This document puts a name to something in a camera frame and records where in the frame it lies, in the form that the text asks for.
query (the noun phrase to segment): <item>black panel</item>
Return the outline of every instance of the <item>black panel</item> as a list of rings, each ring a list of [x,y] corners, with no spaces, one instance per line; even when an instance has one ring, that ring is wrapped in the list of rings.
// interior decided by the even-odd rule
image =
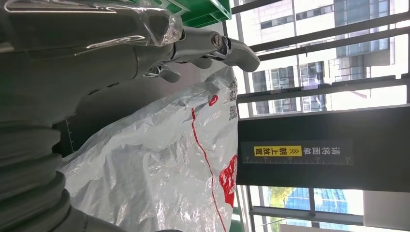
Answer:
[[[353,165],[244,164],[237,183],[410,192],[410,108],[243,120],[243,142],[343,139],[353,142]]]

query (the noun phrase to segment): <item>red stripe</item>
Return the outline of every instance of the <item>red stripe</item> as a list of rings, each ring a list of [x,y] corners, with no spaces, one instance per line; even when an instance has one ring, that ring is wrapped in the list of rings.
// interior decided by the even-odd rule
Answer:
[[[193,124],[193,123],[195,122],[196,117],[195,117],[195,111],[193,110],[193,108],[191,109],[191,112],[192,112],[192,118],[193,118],[193,121],[192,121],[193,136],[195,137],[196,143],[198,144],[198,146],[200,147],[200,149],[201,149],[202,152],[204,153],[205,160],[206,160],[206,162],[207,162],[207,164],[208,164],[208,167],[209,167],[209,172],[211,172],[211,178],[212,178],[212,179],[211,179],[211,180],[212,180],[212,181],[211,181],[211,183],[212,183],[212,198],[214,199],[215,208],[217,209],[217,213],[218,213],[218,215],[219,215],[220,222],[222,223],[223,231],[226,232],[225,224],[223,224],[222,216],[220,215],[220,212],[219,212],[219,209],[218,209],[218,206],[217,206],[217,201],[215,200],[215,193],[214,193],[214,174],[212,173],[211,165],[209,164],[209,161],[208,161],[208,156],[206,155],[205,150],[202,148],[201,144],[200,144],[199,141],[198,141],[198,137],[196,136],[196,130],[195,130],[195,126],[194,126],[194,124]]]

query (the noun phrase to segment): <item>gray wall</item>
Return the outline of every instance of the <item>gray wall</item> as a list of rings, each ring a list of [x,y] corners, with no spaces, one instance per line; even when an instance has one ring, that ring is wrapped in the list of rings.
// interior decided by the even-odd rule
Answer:
[[[410,230],[410,193],[364,191],[365,226]]]

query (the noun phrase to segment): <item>plastic wrap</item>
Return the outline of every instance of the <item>plastic wrap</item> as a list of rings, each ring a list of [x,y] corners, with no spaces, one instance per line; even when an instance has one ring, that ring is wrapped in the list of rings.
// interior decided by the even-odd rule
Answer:
[[[3,7],[8,14],[21,18],[21,25],[16,20],[10,24],[18,29],[13,36],[26,50],[94,49],[118,44],[164,46],[182,36],[181,17],[149,1],[7,0]]]
[[[130,232],[227,232],[237,168],[231,67],[101,129],[61,171],[72,205]]]

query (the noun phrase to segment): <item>red printed logo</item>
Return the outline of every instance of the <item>red printed logo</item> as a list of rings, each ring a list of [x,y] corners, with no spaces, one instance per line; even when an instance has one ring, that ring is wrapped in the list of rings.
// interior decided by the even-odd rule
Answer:
[[[234,197],[236,188],[236,171],[238,169],[238,155],[234,155],[226,167],[219,175],[219,182],[225,193],[225,202],[234,207]]]
[[[217,100],[218,100],[218,96],[214,95],[212,99],[209,101],[209,106],[212,106],[213,104],[215,104]]]

